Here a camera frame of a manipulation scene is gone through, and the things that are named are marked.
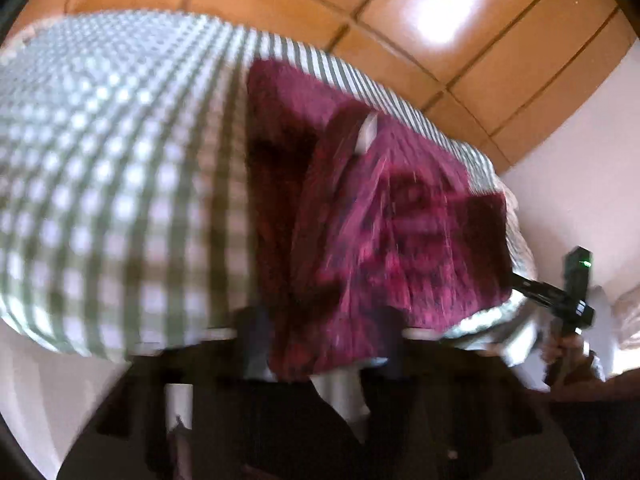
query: black tool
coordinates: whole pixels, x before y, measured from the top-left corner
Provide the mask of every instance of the black tool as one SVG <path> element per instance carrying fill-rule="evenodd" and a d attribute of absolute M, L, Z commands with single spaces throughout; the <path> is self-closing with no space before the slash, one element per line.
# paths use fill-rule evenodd
<path fill-rule="evenodd" d="M 548 308 L 561 321 L 561 335 L 581 333 L 593 325 L 595 311 L 586 303 L 591 253 L 576 247 L 564 257 L 564 290 L 513 274 L 512 286 L 530 300 Z"/>

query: red fabric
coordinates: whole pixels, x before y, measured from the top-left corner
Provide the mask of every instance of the red fabric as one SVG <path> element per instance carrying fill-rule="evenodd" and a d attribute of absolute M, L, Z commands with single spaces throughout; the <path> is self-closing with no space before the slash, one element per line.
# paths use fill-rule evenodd
<path fill-rule="evenodd" d="M 248 77 L 249 170 L 270 367 L 301 378 L 380 356 L 378 313 L 444 331 L 510 292 L 505 203 L 476 196 L 460 161 L 286 63 Z"/>

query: gingham fabric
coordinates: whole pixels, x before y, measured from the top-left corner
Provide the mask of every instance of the gingham fabric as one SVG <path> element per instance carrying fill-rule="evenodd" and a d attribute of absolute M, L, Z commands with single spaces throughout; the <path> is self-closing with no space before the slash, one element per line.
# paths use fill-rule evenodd
<path fill-rule="evenodd" d="M 245 78 L 288 60 L 443 146 L 475 190 L 500 181 L 359 70 L 211 16 L 65 18 L 0 54 L 0 316 L 42 346 L 121 360 L 192 344 L 254 294 Z M 532 277 L 510 212 L 514 269 Z M 448 335 L 511 317 L 514 294 Z"/>

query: white tag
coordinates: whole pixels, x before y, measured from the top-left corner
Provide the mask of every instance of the white tag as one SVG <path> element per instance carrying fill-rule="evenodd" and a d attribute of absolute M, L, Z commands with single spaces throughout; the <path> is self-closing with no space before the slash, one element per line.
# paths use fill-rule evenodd
<path fill-rule="evenodd" d="M 356 155 L 364 155 L 369 151 L 371 143 L 376 139 L 378 134 L 378 116 L 376 114 L 369 114 L 358 133 L 358 140 L 356 142 L 356 148 L 354 152 Z"/>

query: hand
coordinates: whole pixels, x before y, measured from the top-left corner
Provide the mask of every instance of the hand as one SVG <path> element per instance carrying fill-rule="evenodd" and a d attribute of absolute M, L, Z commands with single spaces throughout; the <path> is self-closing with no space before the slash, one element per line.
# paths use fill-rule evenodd
<path fill-rule="evenodd" d="M 559 358 L 567 358 L 568 369 L 574 370 L 589 358 L 589 348 L 584 338 L 577 334 L 566 337 L 551 336 L 542 345 L 542 360 L 552 365 Z"/>

